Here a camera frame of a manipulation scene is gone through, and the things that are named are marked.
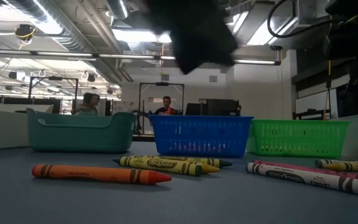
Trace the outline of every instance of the teal plastic bin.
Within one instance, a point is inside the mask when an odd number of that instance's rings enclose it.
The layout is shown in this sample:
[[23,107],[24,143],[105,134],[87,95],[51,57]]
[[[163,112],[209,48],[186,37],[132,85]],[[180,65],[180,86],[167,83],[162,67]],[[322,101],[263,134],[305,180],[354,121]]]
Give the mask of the teal plastic bin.
[[123,153],[132,144],[135,115],[70,116],[27,109],[29,143],[40,152]]

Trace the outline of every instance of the black blurry object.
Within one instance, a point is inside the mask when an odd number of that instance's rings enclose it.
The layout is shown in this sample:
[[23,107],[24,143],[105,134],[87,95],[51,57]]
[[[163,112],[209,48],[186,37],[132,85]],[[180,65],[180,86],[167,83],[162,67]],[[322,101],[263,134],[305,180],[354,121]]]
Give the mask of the black blurry object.
[[157,34],[170,31],[173,54],[184,74],[205,62],[233,66],[237,42],[224,23],[223,12],[212,0],[146,0]]

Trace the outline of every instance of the cable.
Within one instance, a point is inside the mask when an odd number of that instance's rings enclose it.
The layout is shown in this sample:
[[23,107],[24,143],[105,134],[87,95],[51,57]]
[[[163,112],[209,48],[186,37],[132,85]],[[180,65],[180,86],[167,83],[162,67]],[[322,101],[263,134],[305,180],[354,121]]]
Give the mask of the cable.
[[24,37],[29,37],[29,36],[33,35],[34,32],[35,32],[35,28],[32,30],[31,33],[26,34],[26,35],[23,35],[23,36],[17,35],[17,34],[16,34],[16,31],[17,31],[17,28],[15,29],[15,35],[16,35],[17,38],[24,38]]
[[300,33],[306,32],[306,31],[308,31],[308,30],[314,29],[314,28],[319,27],[319,26],[323,26],[323,25],[326,25],[326,24],[332,24],[332,23],[342,22],[342,21],[337,20],[337,19],[330,19],[330,20],[328,20],[328,21],[323,21],[323,22],[319,22],[319,23],[316,23],[316,24],[312,24],[312,25],[310,25],[309,27],[306,27],[306,28],[304,28],[304,29],[302,29],[302,30],[298,30],[298,31],[293,32],[293,33],[291,33],[291,34],[285,34],[285,35],[276,34],[276,33],[272,30],[272,28],[271,28],[271,26],[270,26],[270,22],[272,21],[272,17],[273,17],[274,12],[276,11],[276,9],[277,9],[278,7],[280,7],[280,6],[281,6],[283,3],[285,3],[286,1],[287,1],[287,0],[281,0],[281,1],[279,1],[279,2],[273,7],[273,9],[270,11],[270,13],[268,14],[268,17],[267,17],[267,30],[268,30],[268,32],[269,32],[272,36],[274,36],[274,37],[277,37],[277,38],[293,37],[293,36],[295,36],[295,35],[298,35],[298,34],[300,34]]

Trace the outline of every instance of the fluorescent light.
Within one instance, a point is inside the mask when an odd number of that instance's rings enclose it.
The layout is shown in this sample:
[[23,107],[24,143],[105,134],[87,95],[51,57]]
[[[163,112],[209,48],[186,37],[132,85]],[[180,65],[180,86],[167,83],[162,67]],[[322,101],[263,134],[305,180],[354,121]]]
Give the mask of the fluorescent light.
[[40,83],[43,84],[43,85],[49,86],[49,84],[44,82],[44,81],[40,81]]
[[56,87],[48,87],[47,90],[50,90],[50,91],[54,91],[54,92],[60,92],[60,89],[59,88],[56,88]]
[[[22,96],[22,97],[28,97],[28,94],[25,93],[0,93],[0,96]],[[67,95],[53,95],[53,94],[31,94],[31,96],[33,97],[39,97],[39,98],[49,98],[49,97],[53,97],[53,98],[62,98],[62,99],[66,99],[66,100],[72,100],[74,99],[73,96],[67,96]],[[78,100],[83,100],[83,96],[77,96]],[[108,100],[116,100],[116,101],[121,101],[119,98],[115,97],[115,96],[100,96],[100,98],[105,98]]]
[[[298,18],[295,17],[291,20],[291,22],[289,22],[279,33],[278,35],[283,35],[294,23],[298,22]],[[273,37],[268,44],[272,44],[273,42],[275,42],[277,40],[277,37]]]
[[240,16],[240,14],[238,13],[238,14],[236,14],[236,15],[234,15],[233,16],[233,22],[229,22],[229,23],[227,23],[226,25],[230,25],[230,26],[233,26],[234,25],[234,23],[237,21],[237,19],[239,18],[239,16]]
[[66,52],[37,52],[38,55],[48,56],[67,56],[67,57],[92,57],[92,54],[84,53],[66,53]]
[[240,29],[241,25],[244,23],[244,21],[247,18],[247,16],[248,16],[248,12],[243,12],[240,15],[240,17],[238,18],[237,22],[235,22],[236,24],[234,24],[233,31],[232,31],[233,34],[237,33],[237,31]]
[[170,42],[172,42],[172,41],[171,41],[171,37],[169,36],[168,33],[164,33],[164,34],[158,36],[157,38],[158,38],[158,41],[159,41],[159,42],[163,42],[163,43],[170,43]]
[[[275,30],[274,24],[270,21],[270,26],[272,30]],[[273,36],[267,30],[267,20],[260,25],[258,30],[252,36],[252,38],[248,41],[247,45],[264,45],[266,44]]]
[[175,60],[176,58],[174,56],[161,56],[162,60]]
[[30,55],[31,53],[26,50],[0,50],[0,54],[20,54],[20,55]]
[[235,59],[236,63],[244,63],[244,64],[255,64],[255,65],[274,65],[276,62],[274,61],[265,61],[265,60],[247,60],[247,59]]
[[116,54],[100,54],[100,57],[104,58],[123,58],[123,59],[149,59],[153,60],[154,56],[152,55],[116,55]]
[[75,95],[74,93],[69,92],[69,91],[66,91],[66,90],[62,90],[62,92],[68,93],[68,94],[70,94],[71,96],[74,96],[74,95]]
[[148,30],[119,30],[113,29],[112,32],[117,40],[125,42],[156,42],[158,38],[153,32]]
[[[270,26],[272,30],[276,32],[276,30],[281,31],[278,33],[279,35],[284,34],[296,21],[298,21],[298,18],[295,17],[292,19],[285,27],[281,29],[281,27],[274,27],[274,23],[270,22]],[[247,45],[264,45],[264,44],[271,44],[275,40],[277,40],[276,37],[273,37],[269,30],[267,29],[267,20],[259,27],[259,29],[255,32],[255,34],[252,36],[252,38],[248,41]]]

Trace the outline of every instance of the table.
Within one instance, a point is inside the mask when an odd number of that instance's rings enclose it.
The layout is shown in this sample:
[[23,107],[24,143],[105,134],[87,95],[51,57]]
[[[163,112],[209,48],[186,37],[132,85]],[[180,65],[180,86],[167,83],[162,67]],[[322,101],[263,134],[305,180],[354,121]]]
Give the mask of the table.
[[[125,155],[157,154],[133,142]],[[248,174],[253,159],[313,166],[313,158],[246,154],[232,167],[202,177],[131,185],[35,179],[36,164],[118,167],[117,154],[0,150],[0,223],[358,223],[358,195]]]

